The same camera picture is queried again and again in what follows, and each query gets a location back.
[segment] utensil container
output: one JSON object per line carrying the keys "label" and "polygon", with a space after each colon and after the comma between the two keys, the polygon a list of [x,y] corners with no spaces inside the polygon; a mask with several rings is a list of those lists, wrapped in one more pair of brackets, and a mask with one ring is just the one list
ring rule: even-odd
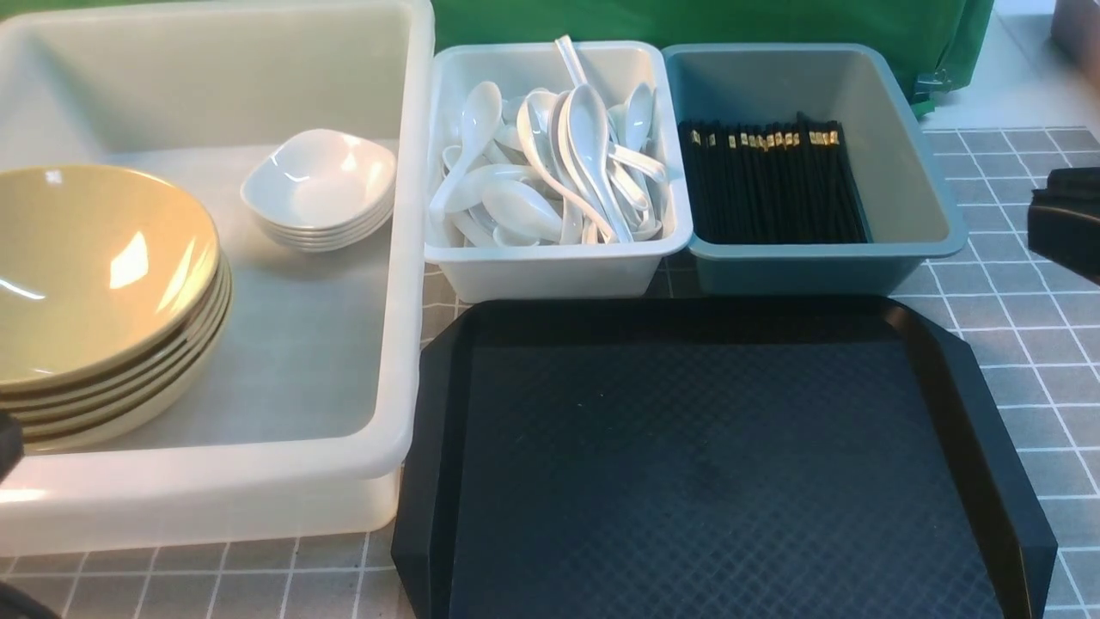
{"label": "utensil container", "polygon": [[[439,265],[465,301],[639,296],[661,258],[691,237],[688,185],[661,53],[629,41],[580,43],[576,51],[590,82],[608,106],[625,101],[638,82],[654,89],[651,154],[668,166],[670,178],[660,191],[652,191],[661,232],[632,243],[465,247],[457,230],[440,234],[436,223],[427,221],[425,259]],[[553,43],[451,47],[436,56],[432,73],[425,205],[442,181],[443,148],[460,143],[462,104],[474,86],[495,81],[505,99],[538,87],[554,92],[573,87]]]}
{"label": "utensil container", "polygon": [[663,49],[678,120],[759,123],[800,111],[844,124],[873,242],[689,248],[708,294],[889,294],[957,253],[961,212],[886,60],[861,45],[698,44]]}

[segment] yellow bowl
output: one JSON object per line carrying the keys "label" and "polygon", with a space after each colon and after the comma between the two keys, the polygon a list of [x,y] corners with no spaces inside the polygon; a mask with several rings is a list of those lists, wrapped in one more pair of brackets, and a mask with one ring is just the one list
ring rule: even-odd
{"label": "yellow bowl", "polygon": [[0,173],[0,395],[102,373],[155,346],[218,265],[202,205],[106,165]]}

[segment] teal utensil container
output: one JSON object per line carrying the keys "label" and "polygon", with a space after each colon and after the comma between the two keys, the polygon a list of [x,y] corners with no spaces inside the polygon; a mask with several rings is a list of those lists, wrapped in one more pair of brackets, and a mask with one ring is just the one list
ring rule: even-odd
{"label": "teal utensil container", "polygon": [[700,287],[717,295],[887,295],[925,258],[957,253],[966,223],[878,52],[848,44],[663,49],[676,121],[844,124],[872,242],[715,244],[693,234]]}

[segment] green bag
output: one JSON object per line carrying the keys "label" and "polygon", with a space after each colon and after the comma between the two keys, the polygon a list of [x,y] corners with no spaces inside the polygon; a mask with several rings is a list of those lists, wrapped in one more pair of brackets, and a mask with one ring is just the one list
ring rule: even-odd
{"label": "green bag", "polygon": [[626,38],[862,43],[890,63],[917,112],[970,82],[993,0],[433,0],[436,48]]}

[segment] table surface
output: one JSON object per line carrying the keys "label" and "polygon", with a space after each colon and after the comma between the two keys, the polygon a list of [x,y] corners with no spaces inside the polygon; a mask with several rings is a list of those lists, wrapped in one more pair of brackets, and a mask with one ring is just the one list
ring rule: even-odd
{"label": "table surface", "polygon": [[[1052,168],[1100,165],[1100,142],[1072,128],[927,135],[971,234],[895,297],[975,350],[1062,545],[1047,617],[1100,619],[1100,288],[1026,250],[1031,189]],[[647,294],[697,295],[691,256],[664,261]],[[466,307],[429,266],[424,342]],[[0,574],[70,618],[410,619],[389,535],[2,559]]]}

